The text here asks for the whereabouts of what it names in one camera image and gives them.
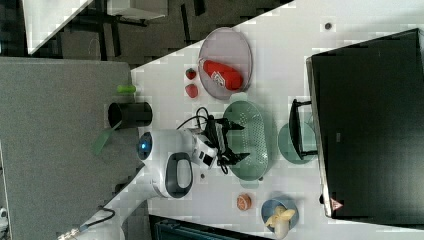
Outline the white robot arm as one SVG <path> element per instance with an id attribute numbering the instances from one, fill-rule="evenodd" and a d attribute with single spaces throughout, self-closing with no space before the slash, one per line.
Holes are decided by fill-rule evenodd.
<path id="1" fill-rule="evenodd" d="M 125 240 L 123 223 L 144 201 L 160 197 L 180 199 L 194 183 L 193 166 L 226 168 L 247 157 L 228 146 L 226 134 L 244 127 L 209 115 L 205 126 L 153 130 L 137 146 L 143 167 L 135 177 L 81 226 L 57 240 Z"/>

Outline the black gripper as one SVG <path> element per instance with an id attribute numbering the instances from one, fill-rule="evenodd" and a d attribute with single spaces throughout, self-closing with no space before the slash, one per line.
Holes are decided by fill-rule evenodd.
<path id="1" fill-rule="evenodd" d="M 206 120 L 205 136 L 218 149 L 218 165 L 227 167 L 236 165 L 249 156 L 249 153 L 229 153 L 229 146 L 226 134 L 229 130 L 243 130 L 244 127 L 226 118 L 216 119 L 209 115 Z"/>

